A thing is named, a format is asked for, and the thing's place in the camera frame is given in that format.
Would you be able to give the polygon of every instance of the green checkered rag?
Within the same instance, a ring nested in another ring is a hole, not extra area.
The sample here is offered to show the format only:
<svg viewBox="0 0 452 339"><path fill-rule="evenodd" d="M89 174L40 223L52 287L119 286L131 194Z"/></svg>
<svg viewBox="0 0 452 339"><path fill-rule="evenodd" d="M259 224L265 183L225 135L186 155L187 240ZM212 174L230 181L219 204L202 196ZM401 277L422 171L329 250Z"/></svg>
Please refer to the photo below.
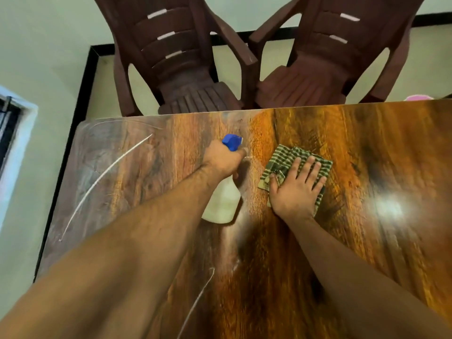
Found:
<svg viewBox="0 0 452 339"><path fill-rule="evenodd" d="M260 177L259 183L257 185L258 188L264 189L266 191L270 191L270 174L274 173L276 175L276 180L278 185L281 185L284 182L287 173L289 172L290 167L292 166L293 161L297 157L301 157L302 161L300 163L300 167L298 168L297 176L300 173L303 165L306 163L306 160L309 156L314 156L316 162L320 162L322 167L320 168L319 175L317 177L316 183L319 181L320 177L325 176L328 177L330 174L331 167L333 166L333 162L331 160L324 159L317 154L312 152L303 150L299 147L294 147L292 149L288 148L284 145L278 145L272 157L268 161L265 166L265 170ZM324 188L322 188L319 196L317 196L317 200L315 201L315 210L314 216L317 213L317 209L319 208L320 201L322 201Z"/></svg>

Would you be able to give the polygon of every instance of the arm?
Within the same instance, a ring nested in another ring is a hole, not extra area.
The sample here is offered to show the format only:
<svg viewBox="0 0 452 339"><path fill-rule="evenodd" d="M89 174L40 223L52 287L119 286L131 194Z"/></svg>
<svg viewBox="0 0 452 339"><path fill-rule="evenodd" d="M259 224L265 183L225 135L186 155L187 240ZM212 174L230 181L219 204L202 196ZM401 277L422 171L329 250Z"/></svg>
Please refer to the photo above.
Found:
<svg viewBox="0 0 452 339"><path fill-rule="evenodd" d="M139 110L132 94L132 88L129 80L129 62L121 56L119 46L114 43L115 55L113 60L114 82L116 85L117 99L119 109L123 117L137 117L143 114Z"/></svg>
<svg viewBox="0 0 452 339"><path fill-rule="evenodd" d="M259 74L260 63L262 61L262 52L265 44L287 20L300 12L301 1L302 0L292 0L282 6L248 38L248 46L259 61Z"/></svg>
<svg viewBox="0 0 452 339"><path fill-rule="evenodd" d="M270 202L295 234L320 283L356 338L452 338L444 321L397 283L376 271L314 220L326 182L315 185L320 163L310 157L297 177L296 160L285 182L271 177Z"/></svg>
<svg viewBox="0 0 452 339"><path fill-rule="evenodd" d="M214 189L244 156L212 142L187 179L57 262L0 322L0 338L143 338Z"/></svg>
<svg viewBox="0 0 452 339"><path fill-rule="evenodd" d="M242 70L242 91L240 101L245 109L254 109L256 85L259 81L259 62L251 50L240 39L239 35L220 17L212 12L207 5L207 19L209 27L215 31L234 53Z"/></svg>
<svg viewBox="0 0 452 339"><path fill-rule="evenodd" d="M360 103L370 103L370 102L384 102L386 101L389 93L394 87L400 72L405 65L406 59L408 58L408 51L410 49L410 30L411 23L405 29L402 39L396 47L389 48L388 60L381 71L380 76L376 80L372 89L367 93L367 95L360 101Z"/></svg>

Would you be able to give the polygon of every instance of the table top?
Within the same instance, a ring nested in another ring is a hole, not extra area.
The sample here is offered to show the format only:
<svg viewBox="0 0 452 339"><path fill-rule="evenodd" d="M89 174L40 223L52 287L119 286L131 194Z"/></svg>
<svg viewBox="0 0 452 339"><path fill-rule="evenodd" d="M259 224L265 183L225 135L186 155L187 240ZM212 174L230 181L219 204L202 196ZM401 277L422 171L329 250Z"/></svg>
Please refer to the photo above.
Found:
<svg viewBox="0 0 452 339"><path fill-rule="evenodd" d="M452 324L452 101L101 119L76 132L39 275L118 214L158 196L235 133L251 158L233 225L202 222L151 327L176 338L343 338L346 328L259 177L277 144L334 161L316 219ZM67 228L77 204L92 188Z"/></svg>

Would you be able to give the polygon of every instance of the brown plastic chair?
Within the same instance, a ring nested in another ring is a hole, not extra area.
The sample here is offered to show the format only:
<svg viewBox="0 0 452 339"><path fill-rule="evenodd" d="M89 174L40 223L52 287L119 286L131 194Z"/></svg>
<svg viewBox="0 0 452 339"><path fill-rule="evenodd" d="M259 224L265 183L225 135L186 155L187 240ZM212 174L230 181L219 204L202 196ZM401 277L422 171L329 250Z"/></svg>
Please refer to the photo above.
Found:
<svg viewBox="0 0 452 339"><path fill-rule="evenodd" d="M159 114L253 107L257 59L204 0L95 1L113 33L114 79L123 116L142 115L130 88L129 64L156 96ZM211 31L223 38L240 62L240 101L226 84L214 82L218 78Z"/></svg>
<svg viewBox="0 0 452 339"><path fill-rule="evenodd" d="M341 104L361 74L388 47L377 82L361 102L382 102L408 56L410 28L423 0L292 0L249 38L261 61L265 43L301 13L286 66L258 82L262 108Z"/></svg>

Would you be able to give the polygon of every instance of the hand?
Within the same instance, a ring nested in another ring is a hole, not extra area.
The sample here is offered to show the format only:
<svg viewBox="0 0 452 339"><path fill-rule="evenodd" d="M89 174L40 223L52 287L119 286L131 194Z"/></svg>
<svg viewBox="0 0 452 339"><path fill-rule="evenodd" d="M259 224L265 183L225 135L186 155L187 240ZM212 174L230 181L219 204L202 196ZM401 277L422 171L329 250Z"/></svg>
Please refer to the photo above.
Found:
<svg viewBox="0 0 452 339"><path fill-rule="evenodd" d="M229 151L229 148L221 140L214 140L207 147L202 164L218 171L221 180L233 174L234 178L237 178L237 168L245 156L246 150L244 148Z"/></svg>
<svg viewBox="0 0 452 339"><path fill-rule="evenodd" d="M297 178L300 162L300 157L294 160L280 187L278 187L276 176L270 175L270 203L274 212L286 223L303 217L313 217L315 201L326 182L326 177L321 177L314 186L321 164L320 162L315 163L314 168L309 173L312 164L315 162L313 156L307 159Z"/></svg>

